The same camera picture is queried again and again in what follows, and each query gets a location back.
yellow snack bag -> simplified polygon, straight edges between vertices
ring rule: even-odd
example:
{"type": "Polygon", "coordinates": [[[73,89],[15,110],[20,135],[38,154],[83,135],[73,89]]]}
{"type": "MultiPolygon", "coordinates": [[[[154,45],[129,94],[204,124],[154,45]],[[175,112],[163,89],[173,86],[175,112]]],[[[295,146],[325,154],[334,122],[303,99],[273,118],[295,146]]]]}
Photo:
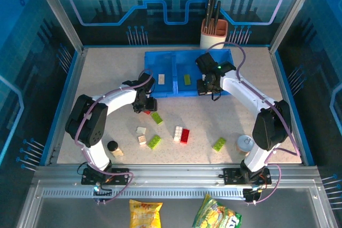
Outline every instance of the yellow snack bag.
{"type": "Polygon", "coordinates": [[[130,228],[161,228],[159,210],[162,203],[129,200],[130,228]]]}

blue tray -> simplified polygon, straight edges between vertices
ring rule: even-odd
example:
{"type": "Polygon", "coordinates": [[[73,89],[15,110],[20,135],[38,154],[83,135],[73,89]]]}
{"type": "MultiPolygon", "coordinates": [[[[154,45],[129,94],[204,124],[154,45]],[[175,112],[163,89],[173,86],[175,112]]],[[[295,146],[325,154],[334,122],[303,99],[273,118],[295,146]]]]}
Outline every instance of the blue tray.
{"type": "MultiPolygon", "coordinates": [[[[145,52],[145,69],[153,71],[156,87],[151,96],[161,97],[187,97],[197,96],[197,80],[202,74],[195,64],[195,60],[206,50],[182,50],[145,52]],[[158,74],[165,75],[165,84],[158,84],[158,74]],[[184,75],[189,74],[191,85],[185,85],[184,75]]],[[[233,64],[229,49],[210,50],[210,54],[219,64],[228,61],[233,64]]]]}

snack bag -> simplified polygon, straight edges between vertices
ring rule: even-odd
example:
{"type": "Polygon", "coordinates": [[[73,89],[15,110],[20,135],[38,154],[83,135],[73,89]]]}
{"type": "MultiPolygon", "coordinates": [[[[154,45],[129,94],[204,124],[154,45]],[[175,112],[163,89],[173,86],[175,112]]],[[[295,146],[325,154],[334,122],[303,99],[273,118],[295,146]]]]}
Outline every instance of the snack bag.
{"type": "Polygon", "coordinates": [[[161,228],[159,210],[162,203],[129,200],[130,228],[161,228]]]}
{"type": "Polygon", "coordinates": [[[226,208],[214,200],[209,194],[199,209],[193,228],[239,228],[241,215],[226,208]]]}

metal bracket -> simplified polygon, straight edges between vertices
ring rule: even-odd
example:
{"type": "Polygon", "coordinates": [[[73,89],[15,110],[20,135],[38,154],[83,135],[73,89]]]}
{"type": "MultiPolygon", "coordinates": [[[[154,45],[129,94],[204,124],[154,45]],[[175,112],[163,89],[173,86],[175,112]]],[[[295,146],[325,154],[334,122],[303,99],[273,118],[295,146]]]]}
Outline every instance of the metal bracket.
{"type": "MultiPolygon", "coordinates": [[[[111,168],[107,172],[110,173],[126,173],[129,172],[128,168],[111,168]]],[[[104,182],[106,180],[106,175],[103,175],[91,168],[85,168],[82,174],[82,185],[95,185],[97,182],[104,182]]],[[[113,179],[109,180],[106,185],[127,185],[128,176],[127,175],[117,175],[113,179]]]]}
{"type": "Polygon", "coordinates": [[[223,175],[219,175],[219,178],[223,178],[225,185],[263,185],[265,181],[267,185],[272,184],[271,174],[268,168],[264,168],[263,171],[255,178],[246,180],[244,175],[241,173],[240,168],[224,168],[223,175]]]}

